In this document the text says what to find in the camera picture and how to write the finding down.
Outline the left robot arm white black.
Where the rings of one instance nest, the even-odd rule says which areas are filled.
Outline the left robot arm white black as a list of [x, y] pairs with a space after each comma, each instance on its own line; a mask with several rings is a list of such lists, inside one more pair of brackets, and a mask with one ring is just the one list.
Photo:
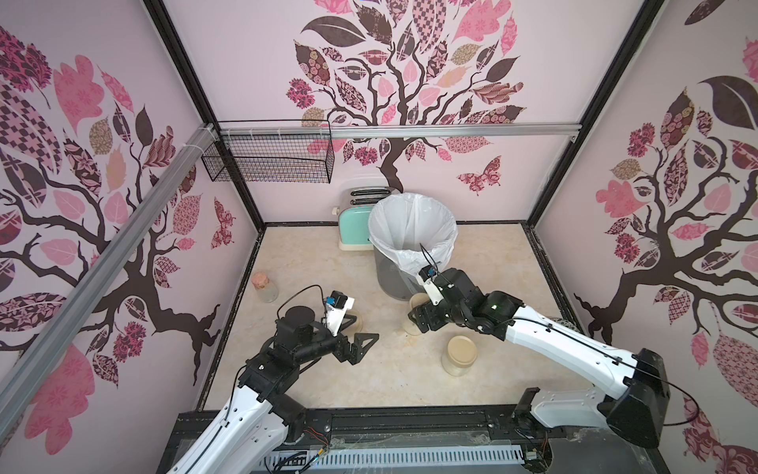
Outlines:
[[251, 473], [276, 448], [300, 438], [306, 409], [286, 392], [302, 367], [323, 357], [357, 365], [379, 336], [343, 330], [343, 308], [326, 306], [327, 317], [293, 306], [276, 319], [276, 331], [258, 355], [246, 361], [229, 399], [171, 473]]

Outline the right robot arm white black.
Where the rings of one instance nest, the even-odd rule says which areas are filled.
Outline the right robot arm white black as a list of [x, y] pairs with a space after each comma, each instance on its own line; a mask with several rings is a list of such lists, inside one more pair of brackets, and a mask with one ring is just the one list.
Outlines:
[[427, 265], [416, 281], [428, 302], [409, 314], [422, 333], [447, 324], [525, 347], [573, 371], [592, 385], [584, 391], [527, 389], [514, 410], [521, 423], [542, 429], [608, 429], [625, 442], [658, 448], [674, 385], [663, 358], [602, 344], [542, 315], [519, 298], [482, 292], [461, 270]]

